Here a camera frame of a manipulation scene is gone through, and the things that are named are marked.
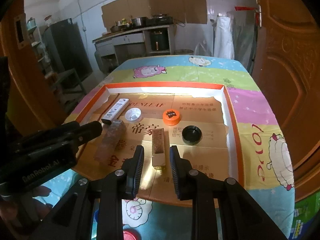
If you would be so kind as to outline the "left human hand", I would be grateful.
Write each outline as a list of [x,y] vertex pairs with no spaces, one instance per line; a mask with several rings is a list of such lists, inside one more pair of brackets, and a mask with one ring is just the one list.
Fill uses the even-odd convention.
[[3,200],[1,198],[1,219],[11,230],[16,231],[22,228],[25,218],[18,218],[19,215],[27,215],[31,220],[44,219],[53,208],[51,204],[43,204],[35,197],[48,197],[51,189],[46,186],[38,186],[33,191],[28,192],[20,200]]

